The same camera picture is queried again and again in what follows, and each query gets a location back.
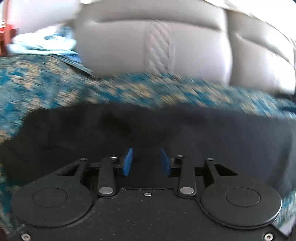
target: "metal pin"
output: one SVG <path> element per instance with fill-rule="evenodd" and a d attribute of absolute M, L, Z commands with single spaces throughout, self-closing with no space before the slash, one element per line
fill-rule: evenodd
<path fill-rule="evenodd" d="M 152 196 L 152 193 L 151 193 L 151 192 L 145 192 L 145 193 L 144 193 L 144 196 L 145 196 L 145 197 L 151 197 L 151 196 Z"/>
<path fill-rule="evenodd" d="M 99 189 L 99 192 L 101 194 L 111 194 L 111 193 L 113 193 L 113 188 L 111 188 L 111 187 L 101 187 Z"/>
<path fill-rule="evenodd" d="M 110 159 L 113 161 L 113 163 L 117 163 L 119 161 L 118 156 L 116 155 L 110 156 Z"/>
<path fill-rule="evenodd" d="M 194 189 L 191 187 L 182 187 L 180 188 L 180 192 L 183 194 L 192 194 L 194 193 Z"/>
<path fill-rule="evenodd" d="M 29 234 L 26 234 L 26 233 L 22 234 L 20 237 L 24 241 L 30 241 L 31 240 L 31 236 Z"/>
<path fill-rule="evenodd" d="M 265 241 L 272 241 L 274 238 L 273 234 L 269 233 L 264 236 Z"/>

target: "grey upholstered seat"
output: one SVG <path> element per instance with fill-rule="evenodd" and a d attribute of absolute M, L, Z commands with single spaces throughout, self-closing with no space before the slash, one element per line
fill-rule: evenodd
<path fill-rule="evenodd" d="M 293 42 L 247 15 L 202 0 L 102 0 L 75 20 L 77 52 L 95 75 L 171 72 L 294 93 Z"/>

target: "patterned cushion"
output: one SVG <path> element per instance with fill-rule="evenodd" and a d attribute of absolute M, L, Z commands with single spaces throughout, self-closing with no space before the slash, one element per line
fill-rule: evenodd
<path fill-rule="evenodd" d="M 50 56 L 18 55 L 0 59 L 0 143 L 10 138 L 24 116 L 37 108 L 118 101 L 149 108 L 189 102 L 202 107 L 227 108 L 273 118 L 296 119 L 281 107 L 296 104 L 267 93 L 210 84 L 171 74 L 123 74 L 104 79 L 91 77 Z M 0 160 L 0 227 L 6 233 L 10 199 L 19 183 L 7 179 Z M 280 227 L 296 213 L 296 191 L 284 199 L 276 221 Z"/>

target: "black fabric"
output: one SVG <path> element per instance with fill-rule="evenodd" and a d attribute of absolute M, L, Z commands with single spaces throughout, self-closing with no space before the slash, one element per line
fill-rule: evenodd
<path fill-rule="evenodd" d="M 135 160 L 149 162 L 163 147 L 169 156 L 185 155 L 200 166 L 214 158 L 284 197 L 296 187 L 295 123 L 189 104 L 41 109 L 0 146 L 0 161 L 10 177 L 33 181 L 81 157 L 97 161 L 132 147 Z"/>

